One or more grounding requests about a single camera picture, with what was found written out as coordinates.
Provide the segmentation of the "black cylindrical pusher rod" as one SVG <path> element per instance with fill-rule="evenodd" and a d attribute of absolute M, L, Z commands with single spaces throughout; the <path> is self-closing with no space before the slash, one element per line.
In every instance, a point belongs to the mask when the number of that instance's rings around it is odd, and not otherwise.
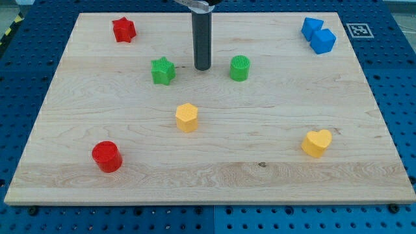
<path fill-rule="evenodd" d="M 211 67 L 212 14 L 192 12 L 191 19 L 194 67 L 205 71 Z"/>

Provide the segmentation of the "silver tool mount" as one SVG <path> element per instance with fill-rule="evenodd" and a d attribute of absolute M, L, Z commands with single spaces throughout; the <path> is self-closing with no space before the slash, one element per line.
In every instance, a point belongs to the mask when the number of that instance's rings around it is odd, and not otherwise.
<path fill-rule="evenodd" d="M 180 5 L 188 7 L 191 11 L 197 14 L 206 14 L 213 11 L 215 6 L 222 2 L 222 0 L 174 0 Z"/>

